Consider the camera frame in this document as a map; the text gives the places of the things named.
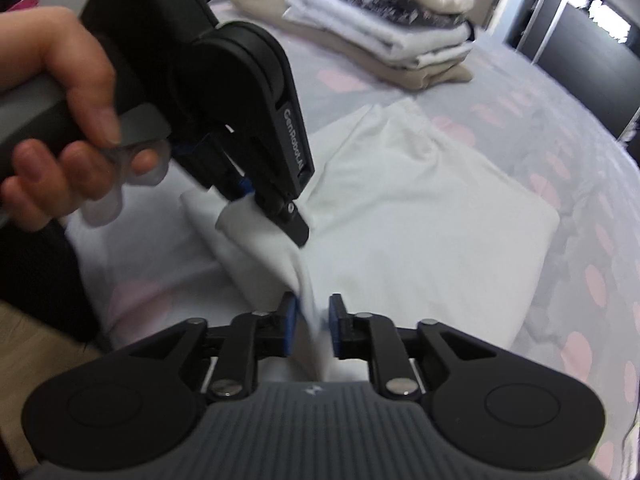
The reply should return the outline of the person's left hand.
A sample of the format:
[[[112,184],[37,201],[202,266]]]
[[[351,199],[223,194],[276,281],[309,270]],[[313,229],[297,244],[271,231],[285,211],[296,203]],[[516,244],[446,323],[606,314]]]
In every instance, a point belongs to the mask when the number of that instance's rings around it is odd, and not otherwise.
[[[21,228],[39,231],[83,203],[102,200],[125,179],[157,185],[168,173],[162,144],[127,154],[115,110],[116,72],[99,40],[62,6],[1,17],[1,90],[21,94],[48,73],[64,98],[22,119],[1,150],[1,207]]]

